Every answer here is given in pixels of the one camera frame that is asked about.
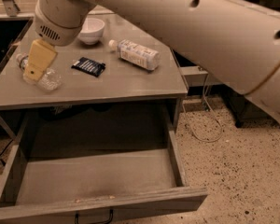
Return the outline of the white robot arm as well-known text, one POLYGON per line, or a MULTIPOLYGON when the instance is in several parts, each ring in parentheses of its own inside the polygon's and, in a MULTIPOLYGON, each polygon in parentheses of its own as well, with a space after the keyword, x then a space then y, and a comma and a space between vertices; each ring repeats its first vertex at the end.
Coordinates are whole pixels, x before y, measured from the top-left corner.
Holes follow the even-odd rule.
POLYGON ((280 124, 280 12, 245 0, 38 0, 39 38, 25 77, 38 81, 56 47, 71 44, 97 6, 198 64, 280 124))

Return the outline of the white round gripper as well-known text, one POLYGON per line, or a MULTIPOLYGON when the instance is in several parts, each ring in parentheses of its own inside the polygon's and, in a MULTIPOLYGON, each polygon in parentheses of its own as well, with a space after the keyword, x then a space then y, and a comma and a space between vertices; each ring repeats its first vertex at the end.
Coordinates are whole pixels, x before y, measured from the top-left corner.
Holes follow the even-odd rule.
POLYGON ((39 38, 33 41, 28 62, 24 68, 23 79, 29 84, 36 84, 57 56, 57 51, 53 46, 71 44, 81 31, 82 25, 82 9, 37 7, 35 9, 35 31, 44 40, 39 38))

